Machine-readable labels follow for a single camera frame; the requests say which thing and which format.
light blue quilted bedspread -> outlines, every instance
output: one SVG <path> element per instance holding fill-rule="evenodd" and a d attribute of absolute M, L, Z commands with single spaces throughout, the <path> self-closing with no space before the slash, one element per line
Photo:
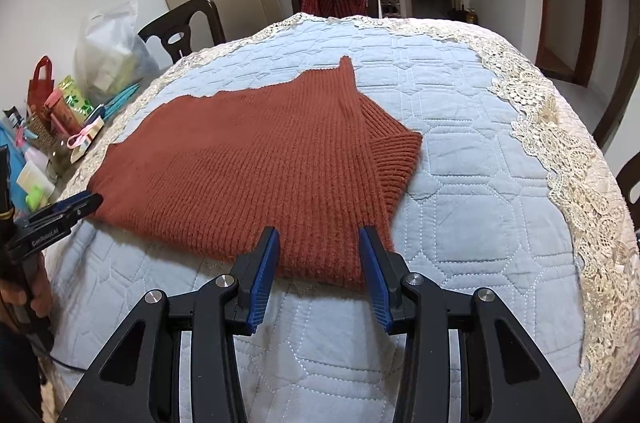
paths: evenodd
<path fill-rule="evenodd" d="M 303 22 L 169 84 L 123 137 L 175 96 L 286 82 L 306 69 L 336 66 L 343 55 L 353 60 L 363 93 L 424 135 L 418 170 L 392 223 L 396 250 L 412 271 L 444 288 L 493 288 L 571 392 L 580 374 L 583 311 L 569 231 L 547 198 L 546 171 L 510 136 L 514 109 L 487 90 L 494 74 L 466 45 Z M 53 355 L 84 366 L 145 291 L 191 291 L 229 268 L 91 223 L 50 252 L 47 265 L 62 299 Z M 455 339 L 451 421 L 460 417 Z M 252 422 L 392 420 L 403 339 L 379 329 L 364 295 L 278 279 L 264 323 L 236 348 Z M 188 348 L 183 358 L 181 413 L 188 421 Z M 59 372 L 58 386 L 69 391 L 79 377 Z"/>

blue bag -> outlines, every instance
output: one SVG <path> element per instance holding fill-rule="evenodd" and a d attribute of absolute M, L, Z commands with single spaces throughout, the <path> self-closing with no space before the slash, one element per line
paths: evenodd
<path fill-rule="evenodd" d="M 15 146 L 13 134 L 3 124 L 0 124 L 0 146 L 2 145 L 9 148 L 9 165 L 11 165 L 9 195 L 11 202 L 17 210 L 16 213 L 28 214 L 27 193 L 18 186 L 17 182 L 18 176 L 27 162 L 20 149 Z"/>

red gift bag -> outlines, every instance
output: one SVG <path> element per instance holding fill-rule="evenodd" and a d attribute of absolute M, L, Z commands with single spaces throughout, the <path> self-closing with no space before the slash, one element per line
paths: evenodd
<path fill-rule="evenodd" d="M 44 80 L 40 79 L 40 70 L 44 68 Z M 27 93 L 27 106 L 31 114 L 35 114 L 46 126 L 49 125 L 47 118 L 43 115 L 42 108 L 44 102 L 53 91 L 53 66 L 51 60 L 46 55 L 40 59 L 35 71 L 33 79 L 29 80 L 29 92 Z"/>

white plastic bag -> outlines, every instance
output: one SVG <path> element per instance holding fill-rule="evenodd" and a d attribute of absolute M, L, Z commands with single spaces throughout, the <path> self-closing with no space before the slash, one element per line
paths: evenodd
<path fill-rule="evenodd" d="M 160 74 L 156 60 L 135 31 L 138 2 L 95 12 L 82 25 L 76 48 L 76 79 L 94 106 L 126 87 Z"/>

metal screw cap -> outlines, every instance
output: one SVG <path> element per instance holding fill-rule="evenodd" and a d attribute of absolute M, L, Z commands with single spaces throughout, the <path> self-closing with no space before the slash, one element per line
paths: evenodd
<path fill-rule="evenodd" d="M 478 290 L 478 298 L 484 302 L 493 302 L 495 300 L 495 293 L 489 288 L 481 288 Z"/>
<path fill-rule="evenodd" d="M 412 286 L 418 286 L 424 282 L 424 277 L 419 273 L 415 273 L 412 271 L 411 273 L 407 273 L 404 276 L 404 280 L 407 282 L 407 284 L 411 284 Z"/>
<path fill-rule="evenodd" d="M 220 288 L 228 288 L 236 281 L 233 275 L 218 275 L 216 277 L 216 286 Z"/>
<path fill-rule="evenodd" d="M 148 291 L 145 295 L 145 302 L 147 304 L 155 304 L 156 302 L 160 302 L 162 300 L 162 292 L 158 289 L 152 289 Z"/>

